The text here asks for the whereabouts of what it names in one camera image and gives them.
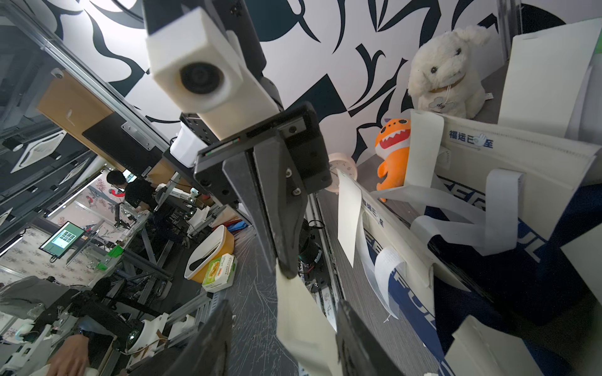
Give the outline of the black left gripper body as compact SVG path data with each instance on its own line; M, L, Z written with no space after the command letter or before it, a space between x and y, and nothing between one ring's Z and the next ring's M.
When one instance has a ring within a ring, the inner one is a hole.
M318 115L309 102L294 105L208 147L178 146L165 159L194 188L222 204L258 197L265 203L288 202L332 183L329 157Z

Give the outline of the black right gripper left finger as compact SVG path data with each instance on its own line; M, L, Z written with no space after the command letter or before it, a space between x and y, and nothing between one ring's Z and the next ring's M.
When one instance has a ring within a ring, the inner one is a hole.
M207 323L183 349L166 349L136 368L136 374L226 375L231 350L233 314L229 302L222 301Z

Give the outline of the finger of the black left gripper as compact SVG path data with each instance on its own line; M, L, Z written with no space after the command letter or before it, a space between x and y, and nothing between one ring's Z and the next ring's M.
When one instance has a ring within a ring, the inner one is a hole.
M299 237L307 192L285 141L274 136L255 145L255 165L281 271L298 276Z
M256 229L268 270L273 273L277 265L277 257L253 159L249 153L242 152L227 158L223 162L222 170L234 189L238 201L247 210L251 224Z

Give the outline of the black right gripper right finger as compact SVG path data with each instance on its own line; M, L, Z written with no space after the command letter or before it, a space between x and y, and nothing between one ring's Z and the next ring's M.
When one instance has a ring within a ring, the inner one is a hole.
M343 375L404 375L345 300L339 301L336 325L336 342Z

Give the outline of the white paper receipt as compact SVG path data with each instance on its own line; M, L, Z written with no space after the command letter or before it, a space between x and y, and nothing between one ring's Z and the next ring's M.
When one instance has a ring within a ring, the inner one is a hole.
M275 266L277 338L311 375L341 375L336 332L299 277Z

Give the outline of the white tape roll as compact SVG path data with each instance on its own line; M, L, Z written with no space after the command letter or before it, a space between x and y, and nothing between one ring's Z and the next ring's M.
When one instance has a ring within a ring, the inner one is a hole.
M332 183L325 189L334 194L340 192L340 172L357 180L357 165L356 162L344 153L332 153L329 155L329 172L331 173Z

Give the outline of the yellow white floor bin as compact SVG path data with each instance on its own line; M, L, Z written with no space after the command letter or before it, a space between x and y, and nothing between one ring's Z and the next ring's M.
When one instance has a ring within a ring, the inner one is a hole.
M234 235L225 225L218 226L192 252L184 271L184 278L202 283L211 261L224 254L232 254L234 248Z

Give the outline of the green tissue box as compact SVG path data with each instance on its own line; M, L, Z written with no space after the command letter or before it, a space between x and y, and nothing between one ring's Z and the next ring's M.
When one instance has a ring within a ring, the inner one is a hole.
M230 288L235 279L237 259L232 254L223 254L211 261L202 287L208 293L216 293Z

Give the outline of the orange plush monster toy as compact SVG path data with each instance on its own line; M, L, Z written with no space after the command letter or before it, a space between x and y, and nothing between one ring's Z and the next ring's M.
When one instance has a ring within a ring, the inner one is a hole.
M383 181L376 185L378 191L404 185L410 151L411 121L390 119L379 131L375 140L376 154L382 158L377 175Z

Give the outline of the person in black shirt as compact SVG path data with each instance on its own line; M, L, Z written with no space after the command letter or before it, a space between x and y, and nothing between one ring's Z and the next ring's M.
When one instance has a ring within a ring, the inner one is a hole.
M157 206L155 200L155 188L145 179L136 178L128 183L119 170L110 171L107 174L107 182L122 189L125 193L125 201L136 212L153 212Z

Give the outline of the white receipt on left bag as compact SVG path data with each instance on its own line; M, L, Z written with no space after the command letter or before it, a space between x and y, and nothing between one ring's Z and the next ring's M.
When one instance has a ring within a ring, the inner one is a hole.
M430 188L445 128L443 117L411 111L409 160L404 184Z

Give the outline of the white plush rabbit toy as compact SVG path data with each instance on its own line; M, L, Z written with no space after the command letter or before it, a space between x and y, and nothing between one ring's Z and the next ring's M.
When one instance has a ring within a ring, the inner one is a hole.
M472 65L471 49L490 39L481 26L456 29L422 45L409 75L408 94L418 111L473 119L484 106L486 93Z

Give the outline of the blue white front right bag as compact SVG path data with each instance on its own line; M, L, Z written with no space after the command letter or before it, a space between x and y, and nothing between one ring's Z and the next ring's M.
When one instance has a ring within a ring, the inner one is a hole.
M562 249L600 224L600 186L577 190L549 240L516 219L514 246L491 255L481 191L445 180L404 194L426 205L411 225L341 175L340 244L443 375L601 373L601 308Z

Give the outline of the blue white bag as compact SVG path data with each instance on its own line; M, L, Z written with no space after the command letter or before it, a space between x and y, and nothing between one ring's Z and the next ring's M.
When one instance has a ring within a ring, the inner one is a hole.
M591 295L563 247L601 224L601 187L584 183L599 147L440 116L431 187L375 192L417 207L408 250L505 313L536 325L567 313Z
M577 190L549 240L516 219L514 246L491 255L481 191L445 180L404 194L426 205L411 225L341 175L340 244L443 375L601 373L601 308L562 249L600 224L600 186Z

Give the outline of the monitor with green screen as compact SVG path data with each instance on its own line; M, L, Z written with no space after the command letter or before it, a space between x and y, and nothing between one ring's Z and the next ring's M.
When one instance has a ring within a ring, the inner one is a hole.
M84 233L85 230L83 228L78 227L72 222L66 222L39 247L39 250L51 255L55 259L61 259Z

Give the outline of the blue white front left bag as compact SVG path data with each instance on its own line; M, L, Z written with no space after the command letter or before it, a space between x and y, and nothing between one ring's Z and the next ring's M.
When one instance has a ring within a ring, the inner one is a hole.
M601 187L584 183L599 147L440 116L431 187L375 192L417 207L408 250L505 313L536 325L567 313L591 295L563 247L601 224Z

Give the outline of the green white back left bag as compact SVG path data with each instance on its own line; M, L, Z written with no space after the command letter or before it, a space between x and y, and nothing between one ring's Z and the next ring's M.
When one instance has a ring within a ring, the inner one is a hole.
M514 38L498 124L601 143L601 20Z

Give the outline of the aluminium frame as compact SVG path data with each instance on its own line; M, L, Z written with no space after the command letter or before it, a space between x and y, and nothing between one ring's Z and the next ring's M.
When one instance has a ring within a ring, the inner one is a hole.
M53 32L39 23L35 17L28 14L12 1L2 1L1 11L26 36L32 39L41 50L50 54L53 59L65 67L67 72L82 83L86 89L89 89L104 104L127 120L128 124L135 130L130 136L139 142L139 144L148 150L156 147L164 151L169 147L169 141L152 128L151 123L143 114L128 103L115 88L99 78L89 67L81 62Z

